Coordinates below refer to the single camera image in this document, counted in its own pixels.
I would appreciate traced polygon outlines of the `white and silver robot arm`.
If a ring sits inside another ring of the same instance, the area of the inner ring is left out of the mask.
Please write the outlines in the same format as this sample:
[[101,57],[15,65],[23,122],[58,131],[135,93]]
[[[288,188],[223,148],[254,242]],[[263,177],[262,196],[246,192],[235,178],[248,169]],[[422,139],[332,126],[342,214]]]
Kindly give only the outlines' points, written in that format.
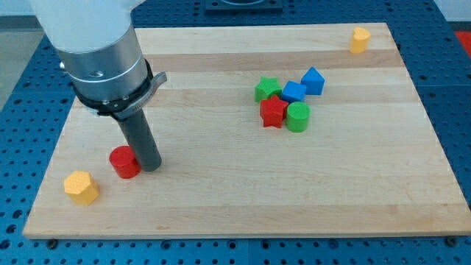
[[144,59],[131,12],[142,0],[29,0],[73,82],[78,99],[125,120],[166,81]]

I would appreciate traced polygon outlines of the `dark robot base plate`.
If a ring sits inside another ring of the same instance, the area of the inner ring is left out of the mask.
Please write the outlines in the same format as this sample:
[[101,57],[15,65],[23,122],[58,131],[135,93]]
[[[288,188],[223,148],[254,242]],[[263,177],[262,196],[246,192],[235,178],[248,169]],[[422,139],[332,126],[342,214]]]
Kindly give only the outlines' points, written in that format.
[[281,11],[283,0],[204,0],[206,13]]

